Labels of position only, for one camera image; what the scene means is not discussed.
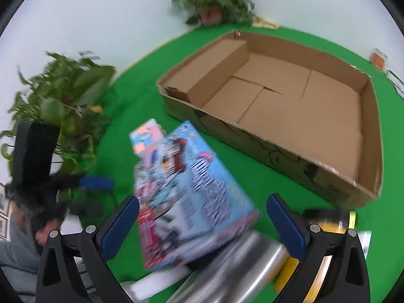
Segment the person's left hand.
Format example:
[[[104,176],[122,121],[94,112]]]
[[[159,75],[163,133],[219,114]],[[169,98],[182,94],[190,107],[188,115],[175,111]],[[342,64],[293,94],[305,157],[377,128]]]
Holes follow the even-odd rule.
[[[25,220],[24,213],[14,203],[12,203],[12,218],[15,221],[16,225],[22,231],[27,232],[28,226],[27,221]],[[34,236],[36,243],[41,246],[45,246],[51,231],[58,231],[61,227],[61,224],[62,221],[58,218],[54,218],[53,220],[48,221],[46,225],[44,225],[44,227],[36,231]]]

